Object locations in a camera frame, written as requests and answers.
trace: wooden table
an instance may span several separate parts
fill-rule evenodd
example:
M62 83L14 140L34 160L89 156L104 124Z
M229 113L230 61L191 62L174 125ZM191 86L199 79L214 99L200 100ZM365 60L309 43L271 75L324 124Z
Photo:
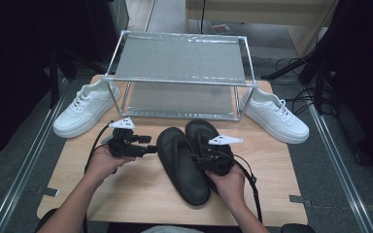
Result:
M203 0L186 0L189 19L201 20ZM205 20L286 25L299 56L313 46L335 12L337 0L207 0Z
M259 87L271 91L267 82ZM124 84L117 83L120 93ZM44 196L37 215L58 208L79 182L84 173L89 151L101 129L111 120L119 120L117 110L111 108L91 130L68 139L53 171L49 187L59 190L55 197ZM132 117L135 134L153 137L150 145L164 129L176 126L185 129L189 119ZM258 124L244 116L242 121L210 121L221 134L242 138L244 143L232 144L232 151L244 157L257 177L256 186L267 226L285 223L307 223L303 204L289 201L290 195L300 195L287 144L272 138ZM112 133L108 129L104 139ZM252 189L245 186L245 198L256 213ZM128 163L109 177L93 196L87 211L88 220L109 222L143 222L168 224L236 225L236 221L216 193L202 207L189 206L179 195L166 175L157 154L145 154Z

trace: floor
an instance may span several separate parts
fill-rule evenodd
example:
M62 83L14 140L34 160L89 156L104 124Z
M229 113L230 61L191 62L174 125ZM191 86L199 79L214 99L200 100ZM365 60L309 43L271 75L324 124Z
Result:
M131 0L127 4L131 17L129 30L184 32L183 0ZM258 79L298 58L282 25L227 24L231 35L249 38ZM189 32L199 33L199 26L198 21L191 20ZM203 31L214 33L208 21L205 21ZM0 232L32 232L39 221L36 210L42 193L38 187L47 186L65 143L53 134L51 123L75 98L76 91L95 75L80 64L77 68L79 77L72 81L63 80L60 85L64 95L59 105L49 111L51 99L49 96L43 98L0 152ZM300 69L302 67L271 81L274 93L280 98L291 99L305 87L313 86L313 82L308 86L299 84ZM303 104L295 105L295 110ZM373 166L356 162L355 151L336 116L319 116L314 108L307 108L298 117L310 127L311 135L304 144L288 145L288 149L308 224L318 233L373 232ZM89 232L105 232L106 227L104 222L90 222ZM280 232L279 227L269 229Z

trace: black slipper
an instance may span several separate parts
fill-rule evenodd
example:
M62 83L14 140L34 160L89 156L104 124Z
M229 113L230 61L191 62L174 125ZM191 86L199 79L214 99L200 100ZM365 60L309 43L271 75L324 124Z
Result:
M211 192L205 175L192 161L194 150L184 132L176 127L167 128L159 134L156 145L166 174L184 200L192 206L205 204Z
M186 125L186 136L199 156L197 158L198 167L224 176L234 165L231 147L208 143L219 134L214 125L205 120L192 120ZM211 189L218 192L214 182L210 178L207 181Z

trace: person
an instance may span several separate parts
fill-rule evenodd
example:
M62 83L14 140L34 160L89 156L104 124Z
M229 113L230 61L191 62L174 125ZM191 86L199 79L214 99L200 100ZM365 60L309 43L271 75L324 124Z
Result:
M113 157L107 146L98 147L93 153L86 173L77 186L59 209L40 226L38 232L79 232L96 189L118 167L134 160L134 157ZM216 184L220 198L225 202L242 232L269 232L245 203L245 177L237 165L234 165L223 177L209 171L206 171L206 174Z

